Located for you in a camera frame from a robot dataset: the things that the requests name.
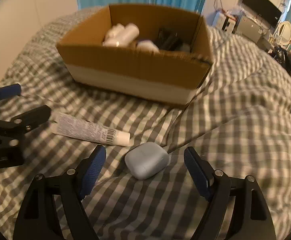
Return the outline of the white hair dryer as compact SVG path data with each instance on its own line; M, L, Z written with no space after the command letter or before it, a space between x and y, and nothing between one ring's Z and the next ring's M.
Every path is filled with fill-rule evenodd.
M139 28L133 24L117 24L105 34L104 47L127 47L139 36Z

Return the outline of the grey white sock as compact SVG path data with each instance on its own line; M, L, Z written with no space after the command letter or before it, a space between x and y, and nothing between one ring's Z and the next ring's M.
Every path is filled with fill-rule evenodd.
M160 52L159 48L151 40L142 40L137 42L136 49L153 53Z

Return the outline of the blue floral tissue pack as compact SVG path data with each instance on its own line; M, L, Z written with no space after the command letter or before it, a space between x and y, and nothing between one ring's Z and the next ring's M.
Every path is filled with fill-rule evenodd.
M179 51L185 52L185 53L190 53L191 52L191 46L189 44L183 43L179 47Z

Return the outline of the white printed cream tube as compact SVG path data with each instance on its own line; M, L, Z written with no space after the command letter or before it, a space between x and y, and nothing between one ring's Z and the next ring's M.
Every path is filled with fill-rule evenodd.
M52 122L52 132L57 135L96 142L105 145L128 146L130 133L58 113Z

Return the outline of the grey white checkered duvet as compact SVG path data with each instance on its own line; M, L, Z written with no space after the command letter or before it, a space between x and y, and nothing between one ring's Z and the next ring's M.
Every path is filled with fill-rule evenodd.
M0 101L0 120L47 105L131 134L129 148L152 141L170 155L156 176L135 179L126 147L108 146L98 181L82 204L100 239L189 239L206 208L184 164L192 146L228 176L253 175L277 239L291 233L291 78L253 43L208 29L214 64L184 110L74 82L56 43L98 7L62 16L39 30L1 80L21 96Z

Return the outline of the light blue earbuds case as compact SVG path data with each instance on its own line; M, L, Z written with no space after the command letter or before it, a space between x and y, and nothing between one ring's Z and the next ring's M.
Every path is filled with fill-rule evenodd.
M124 157L125 164L137 180L148 179L167 167L170 162L165 149L154 142L145 142L130 150Z

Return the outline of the open cardboard box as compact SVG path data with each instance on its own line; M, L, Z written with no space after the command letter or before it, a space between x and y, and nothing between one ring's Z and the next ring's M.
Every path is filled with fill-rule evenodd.
M139 35L127 47L103 46L115 25L134 24ZM139 41L158 42L166 30L189 51L138 49ZM111 4L66 33L56 45L75 81L175 106L194 98L212 67L205 18L195 12L150 4Z

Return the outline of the black bags pile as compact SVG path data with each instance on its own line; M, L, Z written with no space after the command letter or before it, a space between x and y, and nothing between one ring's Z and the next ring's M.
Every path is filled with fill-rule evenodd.
M274 47L270 56L276 60L291 77L291 53L281 46Z

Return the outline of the white oval vanity mirror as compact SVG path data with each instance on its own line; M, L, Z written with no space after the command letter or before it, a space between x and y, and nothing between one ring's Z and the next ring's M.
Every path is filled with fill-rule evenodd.
M288 46L291 43L291 23L283 21L277 29L277 43L281 46Z

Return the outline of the silver mini fridge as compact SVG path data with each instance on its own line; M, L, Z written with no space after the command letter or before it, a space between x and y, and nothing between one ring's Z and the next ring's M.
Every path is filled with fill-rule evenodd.
M235 33L257 43L261 38L262 31L263 29L260 25L243 15L239 19Z

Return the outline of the black wall television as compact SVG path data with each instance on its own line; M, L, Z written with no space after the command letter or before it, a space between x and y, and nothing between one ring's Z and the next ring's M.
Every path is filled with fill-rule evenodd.
M273 28L278 24L281 17L281 10L269 0L242 0L242 3L261 16Z

